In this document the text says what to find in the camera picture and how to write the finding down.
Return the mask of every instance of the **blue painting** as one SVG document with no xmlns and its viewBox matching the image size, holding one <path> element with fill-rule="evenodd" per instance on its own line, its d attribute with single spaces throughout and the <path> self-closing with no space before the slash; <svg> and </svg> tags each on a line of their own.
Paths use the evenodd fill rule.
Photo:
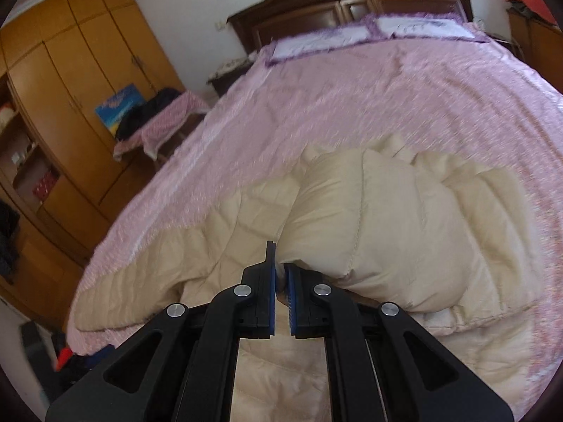
<svg viewBox="0 0 563 422">
<path fill-rule="evenodd" d="M 113 97 L 96 108 L 96 114 L 102 119 L 103 124 L 115 136 L 117 127 L 123 116 L 134 106 L 143 104 L 145 99 L 134 84 L 129 84 L 117 92 Z"/>
</svg>

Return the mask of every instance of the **silver screw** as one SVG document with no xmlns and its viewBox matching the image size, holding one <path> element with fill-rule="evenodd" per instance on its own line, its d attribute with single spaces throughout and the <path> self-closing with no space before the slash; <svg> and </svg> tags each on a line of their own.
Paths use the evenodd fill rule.
<svg viewBox="0 0 563 422">
<path fill-rule="evenodd" d="M 184 308 L 184 305 L 179 304 L 179 303 L 174 303 L 171 304 L 168 309 L 166 310 L 166 313 L 170 316 L 170 317 L 180 317 L 181 315 L 183 315 L 186 312 L 186 308 Z"/>
<path fill-rule="evenodd" d="M 399 307 L 395 303 L 384 303 L 381 312 L 385 315 L 397 315 L 399 314 Z"/>
<path fill-rule="evenodd" d="M 313 288 L 313 290 L 317 295 L 320 295 L 320 296 L 327 296 L 327 295 L 330 295 L 330 292 L 332 292 L 332 289 L 330 288 L 330 286 L 328 286 L 326 284 L 317 284 Z"/>
<path fill-rule="evenodd" d="M 235 287 L 233 292 L 236 296 L 249 296 L 252 292 L 252 288 L 246 284 L 240 284 Z"/>
</svg>

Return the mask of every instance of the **headboard panel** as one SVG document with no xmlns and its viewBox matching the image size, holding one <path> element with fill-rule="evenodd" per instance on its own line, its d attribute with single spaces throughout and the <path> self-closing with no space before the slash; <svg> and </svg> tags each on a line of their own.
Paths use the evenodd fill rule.
<svg viewBox="0 0 563 422">
<path fill-rule="evenodd" d="M 247 53 L 284 36 L 376 14 L 456 12 L 473 19 L 470 0 L 264 0 L 229 17 Z"/>
</svg>

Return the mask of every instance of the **beige down jacket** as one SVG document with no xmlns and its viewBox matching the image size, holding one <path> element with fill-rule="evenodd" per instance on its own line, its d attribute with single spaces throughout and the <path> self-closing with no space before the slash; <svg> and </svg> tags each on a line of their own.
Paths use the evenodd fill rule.
<svg viewBox="0 0 563 422">
<path fill-rule="evenodd" d="M 389 300 L 438 336 L 509 404 L 525 392 L 541 259 L 515 175 L 458 156 L 414 154 L 397 135 L 368 148 L 307 147 L 293 170 L 236 191 L 188 229 L 162 231 L 135 262 L 83 292 L 80 330 L 208 303 L 263 261 L 296 262 L 367 302 Z M 321 340 L 240 344 L 232 420 L 330 420 Z"/>
</svg>

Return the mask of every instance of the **pink cloth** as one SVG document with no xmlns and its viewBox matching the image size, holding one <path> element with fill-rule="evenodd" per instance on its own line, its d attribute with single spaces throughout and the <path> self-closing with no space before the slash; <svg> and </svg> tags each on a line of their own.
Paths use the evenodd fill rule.
<svg viewBox="0 0 563 422">
<path fill-rule="evenodd" d="M 98 246 L 78 287 L 135 258 L 164 228 L 201 221 L 236 187 L 285 173 L 311 142 L 357 146 L 398 132 L 415 150 L 507 166 L 537 216 L 545 293 L 536 317 L 520 418 L 563 356 L 563 96 L 497 43 L 391 40 L 267 69 L 261 53 Z M 119 345 L 139 326 L 79 332 L 79 354 Z"/>
<path fill-rule="evenodd" d="M 124 153 L 142 146 L 145 154 L 156 160 L 158 150 L 182 128 L 190 114 L 206 114 L 208 111 L 209 105 L 198 95 L 187 90 L 133 133 L 128 140 L 118 142 L 113 149 L 113 156 L 120 160 Z"/>
</svg>

